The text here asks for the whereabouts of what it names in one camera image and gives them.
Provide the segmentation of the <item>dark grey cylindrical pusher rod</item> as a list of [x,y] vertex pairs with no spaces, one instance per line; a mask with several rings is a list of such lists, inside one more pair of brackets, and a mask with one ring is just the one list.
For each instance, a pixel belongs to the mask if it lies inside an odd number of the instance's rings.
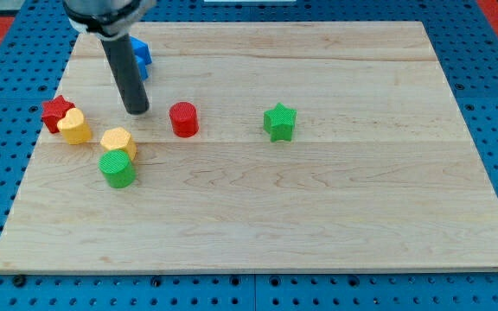
[[114,41],[102,41],[102,47],[126,112],[144,114],[149,110],[150,103],[130,36],[126,34]]

